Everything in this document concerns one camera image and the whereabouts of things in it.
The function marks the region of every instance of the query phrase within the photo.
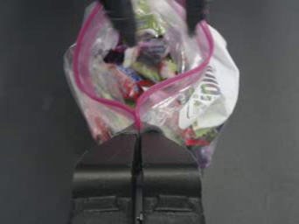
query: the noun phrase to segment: candy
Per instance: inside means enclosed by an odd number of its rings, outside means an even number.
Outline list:
[[[157,32],[153,29],[141,30],[136,34],[139,41],[149,41],[157,38]]]
[[[125,45],[119,45],[116,49],[109,50],[107,57],[104,58],[105,63],[123,64],[125,60]]]
[[[131,67],[153,83],[161,80],[156,69],[151,68],[148,65],[140,63],[139,61],[136,61]]]
[[[140,54],[140,49],[137,46],[125,49],[125,56],[124,56],[124,67],[129,67]]]
[[[107,65],[112,70],[112,74],[116,78],[117,88],[125,99],[135,99],[139,96],[139,88],[135,81],[129,76],[115,66]]]
[[[176,65],[169,60],[160,62],[157,70],[164,79],[171,79],[176,75]]]
[[[149,57],[152,57],[155,63],[159,63],[169,53],[169,47],[165,44],[163,38],[153,38],[147,42],[141,42],[139,45],[143,54],[147,54]]]

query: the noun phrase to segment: plastic bag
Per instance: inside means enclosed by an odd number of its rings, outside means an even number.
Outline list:
[[[133,48],[93,6],[64,58],[69,86],[99,143],[128,128],[143,131],[147,123],[188,147],[204,168],[236,105],[239,70],[205,22],[188,36],[173,0],[133,0],[133,6]]]

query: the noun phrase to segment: white label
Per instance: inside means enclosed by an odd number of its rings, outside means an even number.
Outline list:
[[[179,126],[183,130],[196,122],[207,107],[220,98],[220,86],[215,73],[216,69],[208,66],[204,78],[180,111]]]

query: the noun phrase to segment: dark gray background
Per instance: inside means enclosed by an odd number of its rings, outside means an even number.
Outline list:
[[[68,218],[73,161],[93,145],[61,70],[84,5],[0,1],[1,223]],[[299,223],[297,9],[296,0],[211,6],[240,69],[240,95],[204,177],[208,224]]]

